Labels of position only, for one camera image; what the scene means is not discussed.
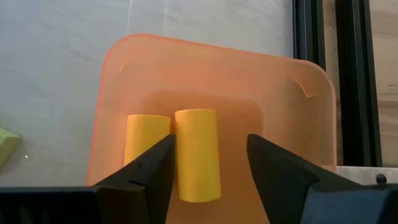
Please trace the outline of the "yellow foam block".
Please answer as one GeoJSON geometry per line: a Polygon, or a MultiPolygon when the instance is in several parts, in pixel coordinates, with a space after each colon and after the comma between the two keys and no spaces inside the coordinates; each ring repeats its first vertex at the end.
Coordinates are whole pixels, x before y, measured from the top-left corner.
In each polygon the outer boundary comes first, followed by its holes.
{"type": "Polygon", "coordinates": [[[201,203],[221,197],[216,111],[175,112],[179,199],[201,203]]]}
{"type": "Polygon", "coordinates": [[[149,114],[129,115],[126,125],[124,165],[132,162],[169,134],[169,117],[149,114]]]}

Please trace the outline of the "green foam block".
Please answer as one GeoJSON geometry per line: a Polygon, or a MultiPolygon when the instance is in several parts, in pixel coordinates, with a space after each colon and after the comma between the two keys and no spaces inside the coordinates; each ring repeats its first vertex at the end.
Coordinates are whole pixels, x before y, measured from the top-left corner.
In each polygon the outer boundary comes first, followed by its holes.
{"type": "Polygon", "coordinates": [[[0,127],[0,170],[20,143],[20,136],[0,127]]]}

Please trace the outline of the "orange plastic bin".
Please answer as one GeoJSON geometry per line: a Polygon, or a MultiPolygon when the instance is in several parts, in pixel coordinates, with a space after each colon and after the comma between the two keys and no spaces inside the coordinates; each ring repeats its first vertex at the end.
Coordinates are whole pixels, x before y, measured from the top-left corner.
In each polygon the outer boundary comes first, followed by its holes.
{"type": "Polygon", "coordinates": [[[336,169],[336,94],[318,65],[150,34],[117,41],[104,58],[87,183],[124,162],[130,114],[217,114],[221,198],[187,203],[173,191],[167,224],[266,224],[246,152],[257,134],[336,169]]]}

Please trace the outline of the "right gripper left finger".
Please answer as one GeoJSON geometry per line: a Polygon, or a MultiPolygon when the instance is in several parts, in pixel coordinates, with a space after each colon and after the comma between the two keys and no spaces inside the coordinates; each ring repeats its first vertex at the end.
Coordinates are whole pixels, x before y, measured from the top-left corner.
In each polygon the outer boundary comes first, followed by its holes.
{"type": "Polygon", "coordinates": [[[132,210],[147,211],[149,224],[165,224],[175,178],[175,135],[169,134],[97,185],[140,195],[132,210]]]}

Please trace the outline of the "grey metal bracket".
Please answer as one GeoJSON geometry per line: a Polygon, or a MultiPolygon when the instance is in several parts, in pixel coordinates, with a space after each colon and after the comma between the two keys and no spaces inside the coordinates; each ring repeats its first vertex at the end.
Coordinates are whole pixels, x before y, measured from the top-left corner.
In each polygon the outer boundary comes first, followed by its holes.
{"type": "Polygon", "coordinates": [[[361,185],[398,184],[398,168],[337,166],[336,173],[361,185]]]}

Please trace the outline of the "black aluminium table frame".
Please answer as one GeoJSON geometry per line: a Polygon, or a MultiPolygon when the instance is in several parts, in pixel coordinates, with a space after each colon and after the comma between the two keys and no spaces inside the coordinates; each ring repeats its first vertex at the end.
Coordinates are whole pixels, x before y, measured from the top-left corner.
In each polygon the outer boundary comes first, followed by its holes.
{"type": "MultiPolygon", "coordinates": [[[[335,0],[343,163],[382,166],[369,0],[335,0]]],[[[326,67],[323,0],[292,0],[294,57],[326,67]]]]}

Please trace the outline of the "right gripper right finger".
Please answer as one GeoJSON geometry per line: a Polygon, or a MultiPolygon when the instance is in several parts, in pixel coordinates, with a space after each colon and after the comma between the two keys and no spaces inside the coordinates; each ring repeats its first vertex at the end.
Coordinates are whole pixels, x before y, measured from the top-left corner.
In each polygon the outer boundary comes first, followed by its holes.
{"type": "Polygon", "coordinates": [[[248,135],[248,160],[270,224],[299,224],[310,187],[332,192],[359,187],[257,134],[248,135]]]}

